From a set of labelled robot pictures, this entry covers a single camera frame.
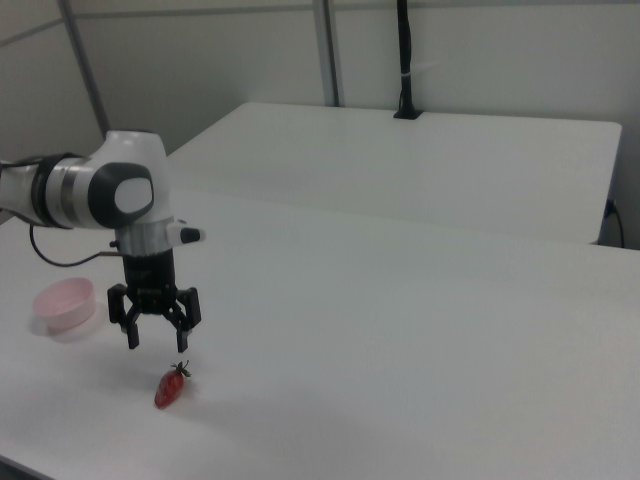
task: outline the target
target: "strawberry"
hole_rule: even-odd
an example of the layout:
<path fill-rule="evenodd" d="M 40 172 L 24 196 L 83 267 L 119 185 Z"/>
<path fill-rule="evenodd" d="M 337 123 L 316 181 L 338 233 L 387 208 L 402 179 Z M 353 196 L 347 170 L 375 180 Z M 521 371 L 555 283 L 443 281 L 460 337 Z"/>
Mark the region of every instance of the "strawberry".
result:
<path fill-rule="evenodd" d="M 189 365 L 189 360 L 187 360 L 187 363 L 184 365 L 182 365 L 182 362 L 178 365 L 172 363 L 171 366 L 173 370 L 169 370 L 162 376 L 158 390 L 156 391 L 156 407 L 163 409 L 180 396 L 182 388 L 184 387 L 184 377 L 191 376 L 186 370 L 187 365 Z"/>

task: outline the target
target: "black pole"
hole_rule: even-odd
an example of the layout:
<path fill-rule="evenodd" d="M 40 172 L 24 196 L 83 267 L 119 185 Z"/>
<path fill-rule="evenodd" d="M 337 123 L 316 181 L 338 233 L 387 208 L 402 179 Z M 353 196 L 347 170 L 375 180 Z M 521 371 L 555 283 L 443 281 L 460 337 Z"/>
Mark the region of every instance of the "black pole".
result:
<path fill-rule="evenodd" d="M 411 92 L 411 28 L 407 0 L 398 0 L 398 39 L 400 40 L 400 104 L 394 118 L 415 120 L 422 113 L 413 106 Z"/>

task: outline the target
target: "white robot link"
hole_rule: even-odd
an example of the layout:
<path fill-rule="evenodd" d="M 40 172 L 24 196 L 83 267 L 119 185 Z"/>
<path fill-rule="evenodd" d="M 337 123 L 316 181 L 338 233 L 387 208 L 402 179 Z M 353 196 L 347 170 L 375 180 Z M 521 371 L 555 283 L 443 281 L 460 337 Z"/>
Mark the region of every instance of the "white robot link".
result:
<path fill-rule="evenodd" d="M 139 344 L 140 314 L 169 320 L 179 352 L 201 319 L 197 290 L 175 286 L 173 247 L 202 241 L 205 233 L 174 221 L 168 169 L 162 140 L 144 131 L 110 131 L 89 157 L 66 153 L 0 163 L 0 207 L 31 224 L 42 258 L 34 225 L 115 230 L 112 246 L 122 256 L 126 286 L 109 289 L 109 318 L 127 334 L 131 349 Z"/>

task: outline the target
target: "gray floor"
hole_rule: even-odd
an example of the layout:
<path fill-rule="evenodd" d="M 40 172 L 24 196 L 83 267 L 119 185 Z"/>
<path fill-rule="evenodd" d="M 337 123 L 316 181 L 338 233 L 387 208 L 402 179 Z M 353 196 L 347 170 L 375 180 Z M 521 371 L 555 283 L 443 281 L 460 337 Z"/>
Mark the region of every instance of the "gray floor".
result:
<path fill-rule="evenodd" d="M 0 461 L 0 480 L 40 480 L 41 478 L 44 477 L 35 477 Z"/>

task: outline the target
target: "black cable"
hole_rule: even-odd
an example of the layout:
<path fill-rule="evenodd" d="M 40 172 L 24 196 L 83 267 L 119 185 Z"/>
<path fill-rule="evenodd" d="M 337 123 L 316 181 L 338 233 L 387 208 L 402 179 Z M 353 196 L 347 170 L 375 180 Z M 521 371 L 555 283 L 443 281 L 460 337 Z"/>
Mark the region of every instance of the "black cable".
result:
<path fill-rule="evenodd" d="M 94 253 L 90 257 L 84 258 L 82 260 L 78 260 L 77 262 L 71 262 L 71 263 L 55 262 L 50 258 L 47 258 L 47 256 L 40 251 L 40 249 L 36 245 L 36 239 L 33 236 L 33 230 L 34 230 L 34 226 L 29 225 L 29 240 L 31 240 L 31 246 L 33 247 L 33 250 L 38 254 L 38 256 L 42 260 L 47 262 L 49 265 L 53 265 L 54 267 L 62 267 L 62 268 L 77 267 L 78 265 L 82 265 L 84 263 L 90 262 L 94 258 L 98 258 L 98 257 L 121 257 L 122 256 L 122 254 L 118 252 L 98 252 L 98 253 Z"/>
<path fill-rule="evenodd" d="M 615 213 L 618 220 L 618 229 L 620 230 L 620 248 L 624 248 L 624 230 L 622 229 L 622 218 L 620 218 L 620 212 L 616 208 L 615 204 L 611 206 L 611 213 Z"/>

